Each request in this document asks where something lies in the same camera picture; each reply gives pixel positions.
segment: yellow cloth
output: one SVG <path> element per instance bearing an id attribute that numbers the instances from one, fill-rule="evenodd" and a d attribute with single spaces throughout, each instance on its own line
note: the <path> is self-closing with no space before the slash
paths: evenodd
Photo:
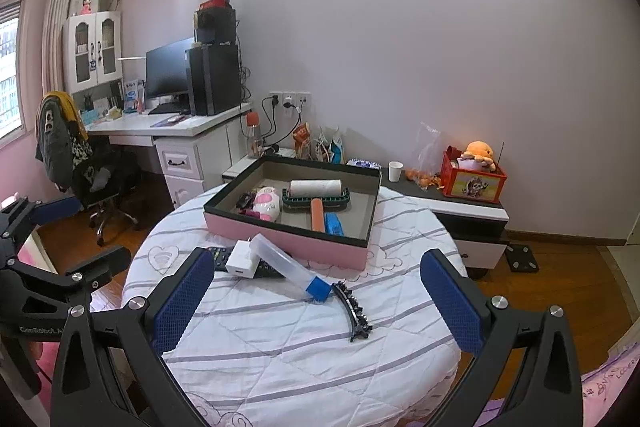
<path id="1" fill-rule="evenodd" d="M 84 123 L 82 122 L 82 118 L 80 118 L 80 113 L 71 95 L 68 92 L 64 91 L 49 91 L 47 94 L 45 94 L 42 101 L 44 102 L 44 100 L 46 100 L 50 96 L 58 97 L 62 112 L 65 114 L 65 120 L 77 122 L 78 131 L 80 132 L 82 139 L 84 139 L 85 141 L 89 140 L 89 135 L 86 133 Z M 38 115 L 36 117 L 36 128 L 38 127 L 38 122 L 40 122 L 40 111 L 38 111 Z"/>

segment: orange plush toy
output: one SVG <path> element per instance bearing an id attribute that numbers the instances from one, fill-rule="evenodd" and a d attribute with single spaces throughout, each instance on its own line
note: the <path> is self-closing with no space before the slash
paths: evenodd
<path id="1" fill-rule="evenodd" d="M 471 142 L 458 158 L 458 167 L 468 171 L 494 172 L 494 150 L 485 142 Z"/>

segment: desk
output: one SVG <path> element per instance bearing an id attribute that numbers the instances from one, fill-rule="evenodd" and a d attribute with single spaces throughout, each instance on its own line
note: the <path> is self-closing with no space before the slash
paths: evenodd
<path id="1" fill-rule="evenodd" d="M 174 136 L 194 137 L 227 120 L 237 118 L 241 113 L 251 111 L 251 103 L 243 103 L 240 108 L 223 111 L 213 116 L 191 116 L 171 127 L 151 127 L 152 125 L 169 118 L 170 114 L 123 114 L 117 120 L 94 123 L 87 126 L 89 134 L 95 136 Z"/>
<path id="2" fill-rule="evenodd" d="M 177 208 L 219 185 L 222 173 L 246 155 L 240 115 L 251 108 L 250 102 L 243 103 L 214 116 L 191 116 L 169 127 L 152 126 L 170 114 L 125 114 L 86 129 L 90 136 L 108 136 L 113 145 L 155 148 L 152 155 L 139 155 L 141 166 L 164 174 Z"/>
<path id="3" fill-rule="evenodd" d="M 218 190 L 149 233 L 130 264 L 123 303 L 147 297 L 193 248 L 230 245 L 204 220 L 203 204 Z M 367 340 L 349 342 L 334 296 L 313 303 L 285 279 L 216 272 L 177 347 L 163 355 L 210 425 L 391 427 L 442 402 L 460 350 L 420 281 L 420 259 L 439 248 L 465 269 L 424 199 L 381 187 L 376 219 L 363 272 L 311 268 L 328 282 L 346 280 L 374 327 Z"/>

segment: white power adapter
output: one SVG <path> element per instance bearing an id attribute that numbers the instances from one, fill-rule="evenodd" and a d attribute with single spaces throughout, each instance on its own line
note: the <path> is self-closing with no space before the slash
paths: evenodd
<path id="1" fill-rule="evenodd" d="M 226 271 L 231 275 L 253 279 L 260 258 L 251 253 L 249 241 L 238 241 L 226 260 Z"/>

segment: round table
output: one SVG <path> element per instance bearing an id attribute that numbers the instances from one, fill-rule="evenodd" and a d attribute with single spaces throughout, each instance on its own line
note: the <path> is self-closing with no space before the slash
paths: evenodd
<path id="1" fill-rule="evenodd" d="M 209 233 L 214 188 L 166 216 L 134 257 L 122 294 L 148 296 L 196 247 L 229 247 Z M 346 311 L 285 279 L 216 272 L 178 346 L 163 355 L 210 425 L 393 426 L 431 412 L 447 394 L 460 350 L 420 281 L 420 259 L 439 248 L 466 275 L 428 202 L 381 187 L 363 272 L 303 263 L 346 280 L 373 325 L 350 343 Z"/>

